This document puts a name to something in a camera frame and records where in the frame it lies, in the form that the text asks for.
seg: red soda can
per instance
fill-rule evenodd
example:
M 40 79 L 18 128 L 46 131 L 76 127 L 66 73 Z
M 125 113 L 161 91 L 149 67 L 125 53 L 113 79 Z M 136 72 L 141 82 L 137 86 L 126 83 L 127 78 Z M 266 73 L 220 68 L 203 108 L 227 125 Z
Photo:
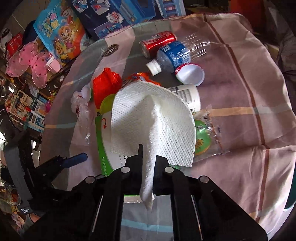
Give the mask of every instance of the red soda can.
M 177 37 L 171 31 L 164 31 L 140 41 L 140 49 L 146 58 L 155 58 L 157 51 L 166 44 L 176 41 Z

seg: paw patrol package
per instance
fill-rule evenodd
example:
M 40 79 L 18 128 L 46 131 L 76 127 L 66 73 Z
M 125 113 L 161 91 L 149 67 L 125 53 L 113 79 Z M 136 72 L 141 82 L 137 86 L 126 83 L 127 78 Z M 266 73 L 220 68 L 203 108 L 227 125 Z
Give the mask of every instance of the paw patrol package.
M 122 27 L 185 15 L 182 0 L 67 0 L 94 40 Z
M 91 44 L 66 0 L 51 0 L 36 19 L 34 29 L 62 67 Z

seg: white bottle cap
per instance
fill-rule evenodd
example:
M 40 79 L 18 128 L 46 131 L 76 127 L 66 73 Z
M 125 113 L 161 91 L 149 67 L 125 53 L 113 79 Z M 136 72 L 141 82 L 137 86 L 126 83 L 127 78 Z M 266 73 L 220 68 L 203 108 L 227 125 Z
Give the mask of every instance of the white bottle cap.
M 205 71 L 198 64 L 182 64 L 175 70 L 177 79 L 183 84 L 199 86 L 205 79 Z
M 152 75 L 156 75 L 161 72 L 161 67 L 155 59 L 147 63 L 146 66 L 148 67 Z

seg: pink butterfly wings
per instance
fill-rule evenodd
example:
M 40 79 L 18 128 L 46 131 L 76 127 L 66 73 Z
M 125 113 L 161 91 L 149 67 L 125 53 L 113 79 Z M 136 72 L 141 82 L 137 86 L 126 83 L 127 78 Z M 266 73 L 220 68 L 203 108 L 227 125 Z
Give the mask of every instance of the pink butterfly wings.
M 41 52 L 37 55 L 38 44 L 30 42 L 16 52 L 6 65 L 6 73 L 11 77 L 21 76 L 30 66 L 34 84 L 42 89 L 47 85 L 47 60 L 49 53 Z
M 49 58 L 49 53 L 41 52 L 37 56 L 37 60 L 32 66 L 32 79 L 34 84 L 43 89 L 47 85 L 47 69 L 46 63 Z

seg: paper towel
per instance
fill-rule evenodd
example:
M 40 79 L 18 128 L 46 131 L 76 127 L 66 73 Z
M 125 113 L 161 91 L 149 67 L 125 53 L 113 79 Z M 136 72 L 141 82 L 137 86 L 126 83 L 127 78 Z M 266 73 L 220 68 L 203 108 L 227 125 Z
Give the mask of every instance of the paper towel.
M 120 90 L 111 119 L 112 152 L 137 155 L 143 144 L 143 176 L 140 196 L 152 208 L 156 155 L 169 164 L 191 167 L 196 131 L 188 106 L 169 90 L 138 81 Z

